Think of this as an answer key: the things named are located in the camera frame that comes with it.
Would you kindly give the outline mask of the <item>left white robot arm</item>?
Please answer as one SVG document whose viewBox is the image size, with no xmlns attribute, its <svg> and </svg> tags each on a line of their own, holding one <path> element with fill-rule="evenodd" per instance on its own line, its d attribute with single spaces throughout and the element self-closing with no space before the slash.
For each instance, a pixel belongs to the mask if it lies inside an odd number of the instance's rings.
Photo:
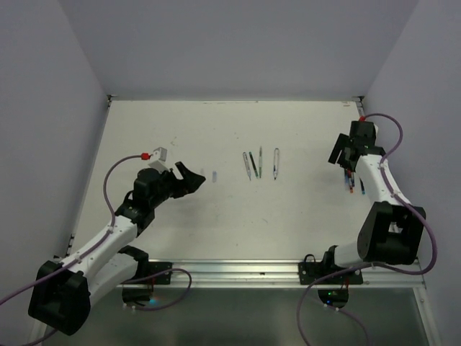
<svg viewBox="0 0 461 346">
<path fill-rule="evenodd" d="M 158 206 L 196 192 L 206 180 L 180 161 L 175 166 L 180 177 L 160 165 L 140 170 L 122 204 L 110 208 L 111 220 L 99 234 L 66 258 L 40 267 L 30 317 L 72 335 L 83 326 L 92 306 L 119 284 L 151 284 L 173 270 L 153 272 L 148 254 L 131 242 L 152 223 Z"/>
</svg>

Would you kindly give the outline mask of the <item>clear slim pen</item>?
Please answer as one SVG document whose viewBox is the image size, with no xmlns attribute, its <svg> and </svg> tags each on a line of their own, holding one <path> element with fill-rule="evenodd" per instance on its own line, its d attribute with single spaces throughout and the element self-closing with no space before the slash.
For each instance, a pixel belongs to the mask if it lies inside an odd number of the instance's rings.
<svg viewBox="0 0 461 346">
<path fill-rule="evenodd" d="M 246 152 L 243 152 L 243 153 L 242 153 L 242 156 L 243 156 L 243 161 L 244 161 L 244 165 L 245 165 L 245 169 L 246 169 L 247 176 L 248 176 L 248 178 L 249 178 L 249 181 L 251 181 L 251 167 L 250 167 L 250 164 L 249 164 L 248 155 L 247 155 Z"/>
</svg>

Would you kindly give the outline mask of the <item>clear grey pen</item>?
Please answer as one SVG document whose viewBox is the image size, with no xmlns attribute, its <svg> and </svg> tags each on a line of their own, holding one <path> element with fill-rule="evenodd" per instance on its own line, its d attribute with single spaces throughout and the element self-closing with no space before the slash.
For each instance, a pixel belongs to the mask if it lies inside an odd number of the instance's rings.
<svg viewBox="0 0 461 346">
<path fill-rule="evenodd" d="M 259 179 L 262 178 L 262 167 L 263 167 L 263 149 L 262 146 L 259 147 L 259 155 L 258 155 L 258 173 Z"/>
</svg>

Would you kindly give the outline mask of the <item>blue white pen far right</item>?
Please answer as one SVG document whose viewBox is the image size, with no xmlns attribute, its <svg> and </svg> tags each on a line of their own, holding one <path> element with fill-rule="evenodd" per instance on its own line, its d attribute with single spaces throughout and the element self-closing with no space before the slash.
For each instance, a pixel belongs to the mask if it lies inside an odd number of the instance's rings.
<svg viewBox="0 0 461 346">
<path fill-rule="evenodd" d="M 363 195 L 365 195 L 366 191 L 365 191 L 364 183 L 363 183 L 362 179 L 360 179 L 359 182 L 360 182 L 361 192 L 362 192 Z"/>
</svg>

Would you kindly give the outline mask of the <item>green barrel pen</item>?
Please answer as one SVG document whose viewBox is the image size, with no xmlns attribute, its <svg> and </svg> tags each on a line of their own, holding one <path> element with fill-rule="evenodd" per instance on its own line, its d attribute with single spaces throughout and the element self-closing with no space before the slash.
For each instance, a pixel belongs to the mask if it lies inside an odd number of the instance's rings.
<svg viewBox="0 0 461 346">
<path fill-rule="evenodd" d="M 259 178 L 259 172 L 258 172 L 258 169 L 256 167 L 256 162 L 254 160 L 254 156 L 250 151 L 249 151 L 249 157 L 250 157 L 250 160 L 251 160 L 252 168 L 254 170 L 254 175 L 255 175 L 256 179 L 258 179 Z"/>
</svg>

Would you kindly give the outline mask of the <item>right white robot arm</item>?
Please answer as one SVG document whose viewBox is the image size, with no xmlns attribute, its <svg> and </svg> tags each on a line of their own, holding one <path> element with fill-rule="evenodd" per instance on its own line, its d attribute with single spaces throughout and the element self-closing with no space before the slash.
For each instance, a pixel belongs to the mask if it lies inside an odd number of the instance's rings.
<svg viewBox="0 0 461 346">
<path fill-rule="evenodd" d="M 321 274 L 330 283 L 339 282 L 348 267 L 362 263 L 411 265 L 416 259 L 424 226 L 409 210 L 411 202 L 390 173 L 385 149 L 375 144 L 376 138 L 373 123 L 355 120 L 349 134 L 339 135 L 328 159 L 349 179 L 356 177 L 371 202 L 357 240 L 333 245 L 325 253 L 330 260 L 321 265 Z"/>
</svg>

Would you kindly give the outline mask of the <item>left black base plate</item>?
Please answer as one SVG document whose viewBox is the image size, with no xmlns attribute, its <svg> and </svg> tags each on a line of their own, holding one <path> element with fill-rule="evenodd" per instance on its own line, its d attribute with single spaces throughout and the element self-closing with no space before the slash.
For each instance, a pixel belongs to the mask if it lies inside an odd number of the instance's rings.
<svg viewBox="0 0 461 346">
<path fill-rule="evenodd" d="M 148 277 L 149 285 L 169 285 L 171 283 L 172 262 L 149 262 Z"/>
</svg>

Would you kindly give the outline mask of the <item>aluminium front rail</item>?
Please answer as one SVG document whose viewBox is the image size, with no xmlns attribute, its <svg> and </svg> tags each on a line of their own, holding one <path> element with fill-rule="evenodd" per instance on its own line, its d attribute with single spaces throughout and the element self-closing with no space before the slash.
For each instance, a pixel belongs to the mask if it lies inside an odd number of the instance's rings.
<svg viewBox="0 0 461 346">
<path fill-rule="evenodd" d="M 178 260 L 172 262 L 170 286 L 185 287 L 192 276 L 194 288 L 304 288 L 298 277 L 296 260 Z M 356 270 L 361 272 L 361 285 L 321 285 L 329 288 L 421 288 L 421 275 L 404 275 L 381 267 Z"/>
</svg>

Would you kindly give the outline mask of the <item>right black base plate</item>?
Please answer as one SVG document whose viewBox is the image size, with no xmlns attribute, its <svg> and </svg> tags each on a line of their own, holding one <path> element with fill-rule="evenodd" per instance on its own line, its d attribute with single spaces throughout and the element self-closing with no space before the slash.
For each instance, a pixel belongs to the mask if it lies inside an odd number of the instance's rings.
<svg viewBox="0 0 461 346">
<path fill-rule="evenodd" d="M 336 273 L 341 268 L 333 266 L 330 268 L 324 267 L 320 262 L 299 262 L 298 263 L 298 277 L 301 285 L 310 285 L 315 280 L 324 276 Z M 351 272 L 342 275 L 335 275 L 332 278 L 327 278 L 321 282 L 321 285 L 361 285 L 364 283 L 362 273 Z"/>
</svg>

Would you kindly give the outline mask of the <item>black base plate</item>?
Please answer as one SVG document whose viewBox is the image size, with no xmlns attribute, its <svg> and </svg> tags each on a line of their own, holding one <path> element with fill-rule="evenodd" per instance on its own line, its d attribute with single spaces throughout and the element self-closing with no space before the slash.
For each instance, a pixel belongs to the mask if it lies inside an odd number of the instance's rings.
<svg viewBox="0 0 461 346">
<path fill-rule="evenodd" d="M 301 285 L 310 285 L 315 280 L 324 276 L 336 273 L 341 268 L 333 266 L 330 268 L 324 267 L 320 262 L 299 262 L 298 263 L 298 277 Z M 342 275 L 335 275 L 332 278 L 327 278 L 321 282 L 321 285 L 361 285 L 364 283 L 362 273 L 351 272 Z"/>
<path fill-rule="evenodd" d="M 172 262 L 149 262 L 148 277 L 149 285 L 169 285 L 171 283 Z"/>
</svg>

